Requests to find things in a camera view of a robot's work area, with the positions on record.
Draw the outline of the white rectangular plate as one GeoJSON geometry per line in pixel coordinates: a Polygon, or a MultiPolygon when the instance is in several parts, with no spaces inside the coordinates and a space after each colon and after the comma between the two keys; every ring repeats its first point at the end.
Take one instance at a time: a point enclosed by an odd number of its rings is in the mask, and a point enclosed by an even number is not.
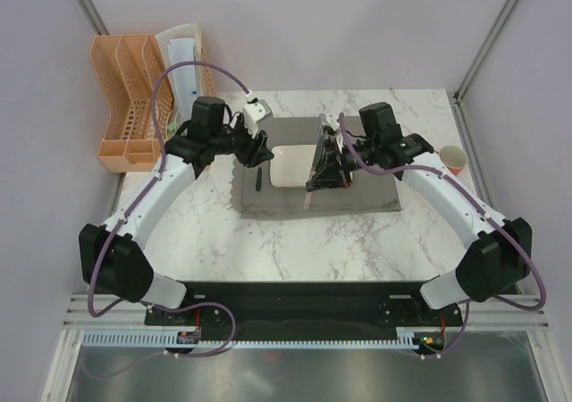
{"type": "MultiPolygon", "coordinates": [[[[269,177],[275,188],[303,188],[309,177],[316,145],[277,146],[272,149],[269,177]]],[[[350,174],[351,184],[354,181],[350,174]]]]}

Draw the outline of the grey scalloped placemat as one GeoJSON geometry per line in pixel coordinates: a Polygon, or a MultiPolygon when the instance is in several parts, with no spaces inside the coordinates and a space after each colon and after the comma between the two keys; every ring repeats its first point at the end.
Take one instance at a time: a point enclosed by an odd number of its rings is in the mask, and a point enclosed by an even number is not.
{"type": "MultiPolygon", "coordinates": [[[[263,122],[267,146],[314,145],[318,140],[319,118],[278,117],[263,122]]],[[[303,207],[306,191],[277,188],[270,180],[270,166],[277,158],[262,163],[261,188],[257,189],[257,169],[233,161],[231,204],[243,217],[260,220],[292,220],[334,215],[397,212],[401,209],[396,179],[374,176],[363,170],[353,173],[349,188],[320,190],[312,194],[309,208],[303,207]]]]}

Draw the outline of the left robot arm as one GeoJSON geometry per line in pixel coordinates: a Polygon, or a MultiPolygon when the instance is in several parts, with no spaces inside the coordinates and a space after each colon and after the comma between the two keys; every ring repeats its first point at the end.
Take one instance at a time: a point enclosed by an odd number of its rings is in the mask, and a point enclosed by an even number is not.
{"type": "Polygon", "coordinates": [[[196,303],[186,297],[185,284],[155,272],[144,249],[173,201],[218,155],[234,155],[246,168],[273,158],[259,127],[273,115],[269,105],[254,99],[233,122],[224,120],[227,109],[220,98],[197,98],[190,119],[165,143],[164,156],[133,197],[104,223],[86,224],[80,231],[81,271],[90,296],[103,292],[160,305],[177,324],[193,320],[196,303]]]}

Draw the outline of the gold fork green handle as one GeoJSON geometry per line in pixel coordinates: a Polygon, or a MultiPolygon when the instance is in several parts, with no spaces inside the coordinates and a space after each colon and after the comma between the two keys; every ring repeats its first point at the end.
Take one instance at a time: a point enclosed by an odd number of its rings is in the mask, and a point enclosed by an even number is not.
{"type": "Polygon", "coordinates": [[[256,184],[255,189],[256,192],[260,192],[262,189],[262,180],[263,180],[263,169],[257,168],[257,177],[256,177],[256,184]]]}

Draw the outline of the black knife pink handle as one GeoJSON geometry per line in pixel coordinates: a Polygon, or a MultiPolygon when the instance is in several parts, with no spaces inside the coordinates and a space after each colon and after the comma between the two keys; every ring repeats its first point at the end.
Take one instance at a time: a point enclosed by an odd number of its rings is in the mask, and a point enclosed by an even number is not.
{"type": "Polygon", "coordinates": [[[307,192],[305,195],[304,203],[303,203],[304,209],[308,209],[310,207],[311,197],[312,197],[312,192],[307,192]]]}

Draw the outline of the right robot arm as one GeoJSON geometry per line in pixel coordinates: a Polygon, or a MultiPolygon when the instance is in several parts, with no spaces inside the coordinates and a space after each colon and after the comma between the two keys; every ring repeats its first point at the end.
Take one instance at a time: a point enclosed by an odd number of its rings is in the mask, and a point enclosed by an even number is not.
{"type": "Polygon", "coordinates": [[[421,197],[455,231],[466,252],[456,268],[422,284],[409,302],[411,318],[432,323],[442,308],[500,299],[533,274],[532,228],[510,220],[470,193],[420,135],[405,135],[384,102],[359,111],[363,135],[353,138],[343,115],[321,114],[307,193],[349,188],[354,172],[393,176],[421,197]]]}

